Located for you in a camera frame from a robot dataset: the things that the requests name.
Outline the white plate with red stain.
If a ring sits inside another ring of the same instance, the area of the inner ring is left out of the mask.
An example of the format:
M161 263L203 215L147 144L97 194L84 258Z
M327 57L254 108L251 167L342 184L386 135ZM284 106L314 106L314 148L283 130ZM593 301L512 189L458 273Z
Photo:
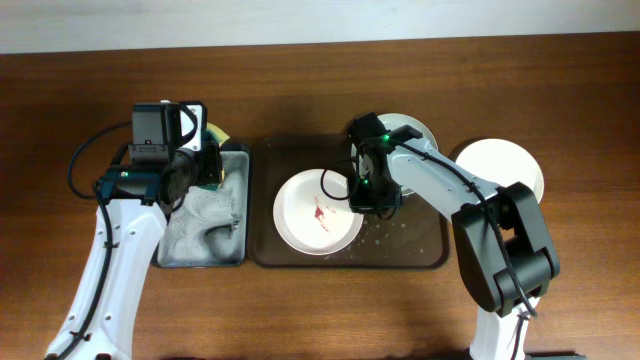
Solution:
M289 178L273 204L278 234L293 249L308 255L329 255L347 247L361 230L364 216L344 199L345 176L310 169Z

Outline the green and yellow sponge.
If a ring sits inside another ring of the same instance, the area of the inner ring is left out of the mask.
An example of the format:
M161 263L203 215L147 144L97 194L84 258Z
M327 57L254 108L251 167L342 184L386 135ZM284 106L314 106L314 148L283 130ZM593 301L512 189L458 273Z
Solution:
M222 145L230 139L230 136L227 135L222 129L218 126L208 123L206 125L206 136L205 139L207 141L215 142L219 148L222 148ZM218 182L208 183L207 185L201 186L201 189L217 191L220 184L224 181L225 171L221 171L221 179Z

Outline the dark brown serving tray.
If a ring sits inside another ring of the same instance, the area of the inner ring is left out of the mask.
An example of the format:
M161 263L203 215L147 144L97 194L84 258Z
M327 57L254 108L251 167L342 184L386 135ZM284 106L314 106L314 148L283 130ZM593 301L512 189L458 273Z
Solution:
M294 250L278 234L273 205L282 185L309 169L354 173L344 135L272 137L251 147L251 190L247 254L267 268L435 269L450 253L447 221L417 195L403 199L393 218L366 215L346 248L313 256Z

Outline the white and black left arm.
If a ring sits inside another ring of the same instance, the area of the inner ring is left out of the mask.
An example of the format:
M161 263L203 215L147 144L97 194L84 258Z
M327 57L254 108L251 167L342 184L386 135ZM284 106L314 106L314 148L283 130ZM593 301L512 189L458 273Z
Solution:
M195 185L222 178L219 146L142 145L158 161L123 163L121 146L90 199L98 204L90 255L70 311L45 353L48 359L129 359L150 262L175 203Z

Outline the clean white plate stack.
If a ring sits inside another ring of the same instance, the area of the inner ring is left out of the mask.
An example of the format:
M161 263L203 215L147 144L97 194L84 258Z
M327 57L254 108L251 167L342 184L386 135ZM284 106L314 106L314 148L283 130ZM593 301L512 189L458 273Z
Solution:
M496 138L474 141L462 148L455 163L503 187L521 182L532 190L538 203L543 198L545 182L540 165L514 142Z

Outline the black soapy water tray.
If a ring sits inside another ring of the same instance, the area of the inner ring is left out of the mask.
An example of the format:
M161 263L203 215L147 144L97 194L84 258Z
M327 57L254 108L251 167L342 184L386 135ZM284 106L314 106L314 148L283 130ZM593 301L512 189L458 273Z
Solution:
M246 253L251 158L246 144L221 150L221 184L193 186L170 218L152 264L159 268L239 266Z

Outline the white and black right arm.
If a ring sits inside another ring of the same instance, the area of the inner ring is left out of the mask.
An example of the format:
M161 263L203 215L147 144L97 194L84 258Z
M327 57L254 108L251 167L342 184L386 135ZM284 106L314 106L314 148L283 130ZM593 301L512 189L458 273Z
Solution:
M478 178L423 138L353 135L367 170L349 180L349 206L380 214L399 208L407 187L452 225L462 281L479 307L470 359L525 359L535 307L560 263L539 203L522 183Z

